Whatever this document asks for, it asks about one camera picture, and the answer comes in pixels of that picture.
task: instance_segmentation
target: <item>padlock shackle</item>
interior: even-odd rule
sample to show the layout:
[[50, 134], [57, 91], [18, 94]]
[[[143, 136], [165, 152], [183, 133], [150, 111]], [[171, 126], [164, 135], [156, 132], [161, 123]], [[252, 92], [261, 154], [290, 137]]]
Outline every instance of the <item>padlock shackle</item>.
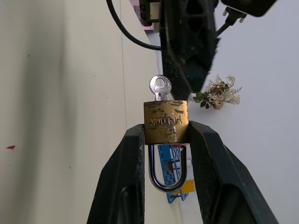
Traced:
[[181, 175], [179, 180], [172, 185], [165, 185], [162, 184], [156, 176], [156, 167], [155, 167], [155, 145], [149, 145], [149, 178], [152, 184], [157, 188], [159, 191], [165, 193], [173, 193], [177, 190], [180, 190], [187, 178], [187, 152], [186, 146], [182, 146], [182, 151], [180, 152], [180, 164], [181, 164]]

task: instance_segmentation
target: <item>padlock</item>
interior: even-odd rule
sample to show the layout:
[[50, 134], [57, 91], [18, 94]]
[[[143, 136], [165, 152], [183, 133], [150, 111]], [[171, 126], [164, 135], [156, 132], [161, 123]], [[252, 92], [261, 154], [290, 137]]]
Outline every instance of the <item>padlock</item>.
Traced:
[[[157, 86], [157, 79], [162, 79], [164, 86]], [[153, 77], [150, 88], [156, 95], [156, 101], [144, 103], [145, 144], [188, 143], [187, 102], [165, 100], [171, 91], [171, 83], [164, 76]]]

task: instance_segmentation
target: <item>dried flower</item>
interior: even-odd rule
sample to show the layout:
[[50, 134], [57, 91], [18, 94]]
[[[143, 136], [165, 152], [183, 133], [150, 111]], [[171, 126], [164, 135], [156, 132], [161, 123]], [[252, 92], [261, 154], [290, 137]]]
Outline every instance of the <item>dried flower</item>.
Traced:
[[206, 86], [205, 92], [198, 92], [196, 97], [193, 97], [196, 103], [200, 103], [200, 107], [205, 107], [206, 109], [211, 106], [220, 110], [225, 103], [229, 104], [239, 104], [240, 97], [235, 95], [240, 89], [232, 89], [235, 84], [235, 77], [228, 76], [228, 81], [225, 83], [221, 80], [219, 75], [217, 75], [215, 82], [209, 80], [209, 84]]

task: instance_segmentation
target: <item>silver key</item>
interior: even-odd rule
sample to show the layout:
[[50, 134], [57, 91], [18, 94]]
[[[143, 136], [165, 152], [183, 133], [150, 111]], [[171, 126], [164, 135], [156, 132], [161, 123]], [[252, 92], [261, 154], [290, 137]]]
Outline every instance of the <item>silver key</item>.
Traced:
[[[158, 86], [156, 81], [161, 79], [164, 81], [164, 86]], [[155, 94], [156, 101], [168, 100], [167, 95], [171, 91], [171, 82], [165, 76], [154, 76], [149, 82], [150, 90]]]

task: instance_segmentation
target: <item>padlock body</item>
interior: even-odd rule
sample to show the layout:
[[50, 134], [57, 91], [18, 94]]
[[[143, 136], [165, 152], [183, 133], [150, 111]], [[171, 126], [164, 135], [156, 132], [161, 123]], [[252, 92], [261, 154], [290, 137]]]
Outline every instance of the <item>padlock body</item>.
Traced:
[[144, 103], [145, 144], [188, 143], [187, 101]]

